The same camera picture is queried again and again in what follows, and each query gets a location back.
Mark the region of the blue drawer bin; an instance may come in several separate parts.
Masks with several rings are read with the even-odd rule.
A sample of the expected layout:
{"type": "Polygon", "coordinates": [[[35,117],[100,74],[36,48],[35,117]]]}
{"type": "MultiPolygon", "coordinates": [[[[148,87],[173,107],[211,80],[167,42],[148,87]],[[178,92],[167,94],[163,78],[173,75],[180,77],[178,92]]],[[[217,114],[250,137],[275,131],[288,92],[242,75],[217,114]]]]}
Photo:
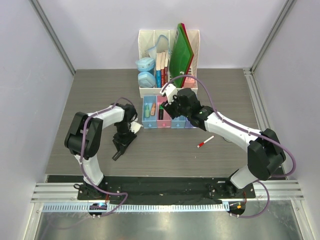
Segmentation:
{"type": "Polygon", "coordinates": [[[181,115],[171,120],[172,129],[184,129],[186,126],[186,117],[181,115]]]}
{"type": "Polygon", "coordinates": [[[149,105],[149,110],[151,110],[152,103],[157,103],[157,97],[155,95],[146,95],[143,97],[142,104],[142,125],[145,129],[156,129],[157,126],[157,105],[155,116],[150,116],[145,118],[145,105],[149,105]]]}

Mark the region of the green black highlighter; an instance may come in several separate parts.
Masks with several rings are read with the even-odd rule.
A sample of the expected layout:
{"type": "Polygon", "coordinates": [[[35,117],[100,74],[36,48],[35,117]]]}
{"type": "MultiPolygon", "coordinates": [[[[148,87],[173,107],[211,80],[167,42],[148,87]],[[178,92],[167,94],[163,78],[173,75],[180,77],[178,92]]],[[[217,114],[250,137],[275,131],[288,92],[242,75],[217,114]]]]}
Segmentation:
{"type": "Polygon", "coordinates": [[[162,105],[159,105],[158,108],[158,120],[163,120],[164,119],[164,108],[162,105]]]}

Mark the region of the pink drawer bin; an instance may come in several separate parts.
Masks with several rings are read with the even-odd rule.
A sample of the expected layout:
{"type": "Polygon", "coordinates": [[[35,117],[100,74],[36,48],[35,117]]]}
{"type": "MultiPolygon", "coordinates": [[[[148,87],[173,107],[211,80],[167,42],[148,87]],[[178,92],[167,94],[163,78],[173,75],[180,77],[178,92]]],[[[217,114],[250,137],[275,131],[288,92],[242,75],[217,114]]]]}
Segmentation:
{"type": "Polygon", "coordinates": [[[156,96],[156,106],[157,106],[157,127],[158,128],[170,128],[171,127],[171,117],[168,113],[164,110],[163,120],[158,120],[158,112],[159,112],[159,105],[167,101],[166,96],[157,95],[156,96]]]}

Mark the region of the orange mini highlighter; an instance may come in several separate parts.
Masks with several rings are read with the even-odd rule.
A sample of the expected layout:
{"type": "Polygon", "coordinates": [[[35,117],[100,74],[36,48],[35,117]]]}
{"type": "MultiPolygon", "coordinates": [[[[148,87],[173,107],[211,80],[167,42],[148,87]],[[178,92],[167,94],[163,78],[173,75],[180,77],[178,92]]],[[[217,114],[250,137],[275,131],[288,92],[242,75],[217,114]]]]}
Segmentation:
{"type": "Polygon", "coordinates": [[[153,102],[150,109],[150,116],[155,116],[156,113],[156,103],[153,102]]]}

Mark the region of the light green mini highlighter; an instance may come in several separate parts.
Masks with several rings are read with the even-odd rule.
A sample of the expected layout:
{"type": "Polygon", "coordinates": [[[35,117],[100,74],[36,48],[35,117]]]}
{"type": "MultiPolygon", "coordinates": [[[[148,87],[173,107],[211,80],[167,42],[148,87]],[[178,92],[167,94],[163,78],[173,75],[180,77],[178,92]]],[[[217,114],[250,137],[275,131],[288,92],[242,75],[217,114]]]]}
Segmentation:
{"type": "Polygon", "coordinates": [[[148,104],[145,105],[144,116],[145,116],[145,118],[149,118],[150,117],[150,108],[149,108],[148,104]]]}

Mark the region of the red capped white pen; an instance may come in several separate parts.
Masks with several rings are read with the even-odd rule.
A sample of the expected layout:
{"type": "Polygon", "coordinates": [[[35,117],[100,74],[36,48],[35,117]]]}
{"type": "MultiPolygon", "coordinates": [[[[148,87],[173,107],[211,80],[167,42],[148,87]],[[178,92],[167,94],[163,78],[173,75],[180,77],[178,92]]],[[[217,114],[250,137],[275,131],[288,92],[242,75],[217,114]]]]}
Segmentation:
{"type": "Polygon", "coordinates": [[[212,136],[210,136],[209,138],[207,138],[206,140],[204,140],[203,142],[199,143],[199,144],[197,145],[197,148],[201,148],[203,145],[205,145],[207,142],[209,142],[210,140],[212,140],[214,137],[215,137],[215,136],[212,135],[212,136]]]}

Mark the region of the purple drawer bin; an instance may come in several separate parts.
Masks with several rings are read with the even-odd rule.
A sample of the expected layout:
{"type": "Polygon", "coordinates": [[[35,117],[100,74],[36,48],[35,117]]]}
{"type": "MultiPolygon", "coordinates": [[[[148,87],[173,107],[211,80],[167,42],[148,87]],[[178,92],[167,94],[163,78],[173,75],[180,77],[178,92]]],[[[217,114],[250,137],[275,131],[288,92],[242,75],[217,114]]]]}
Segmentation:
{"type": "Polygon", "coordinates": [[[192,124],[191,124],[191,122],[186,118],[185,119],[185,126],[184,126],[186,129],[195,129],[196,127],[195,126],[193,126],[192,124]]]}

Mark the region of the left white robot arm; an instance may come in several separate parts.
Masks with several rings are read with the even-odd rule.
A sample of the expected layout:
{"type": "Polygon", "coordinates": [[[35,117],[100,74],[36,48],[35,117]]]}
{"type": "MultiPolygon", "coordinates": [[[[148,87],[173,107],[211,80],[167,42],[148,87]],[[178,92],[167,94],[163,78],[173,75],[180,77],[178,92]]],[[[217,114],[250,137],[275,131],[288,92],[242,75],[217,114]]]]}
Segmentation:
{"type": "Polygon", "coordinates": [[[116,161],[137,137],[141,125],[137,122],[138,113],[132,104],[113,103],[106,109],[94,113],[77,112],[67,135],[64,146],[77,159],[83,174],[83,183],[75,184],[79,200],[100,200],[107,194],[107,184],[98,161],[103,129],[114,125],[116,133],[113,144],[116,161]]]}

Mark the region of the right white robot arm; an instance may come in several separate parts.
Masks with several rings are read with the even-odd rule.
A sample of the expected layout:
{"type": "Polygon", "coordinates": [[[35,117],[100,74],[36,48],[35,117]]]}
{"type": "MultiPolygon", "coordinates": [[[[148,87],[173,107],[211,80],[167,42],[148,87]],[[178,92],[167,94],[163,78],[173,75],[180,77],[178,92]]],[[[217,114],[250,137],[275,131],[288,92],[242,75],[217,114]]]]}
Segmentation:
{"type": "Polygon", "coordinates": [[[169,84],[160,94],[166,97],[161,106],[172,119],[184,116],[194,127],[219,135],[247,153],[247,164],[225,181],[225,191],[230,197],[238,197],[257,180],[268,180],[285,161],[284,150],[273,130],[260,131],[223,116],[211,106],[202,105],[190,88],[178,90],[169,84]]]}

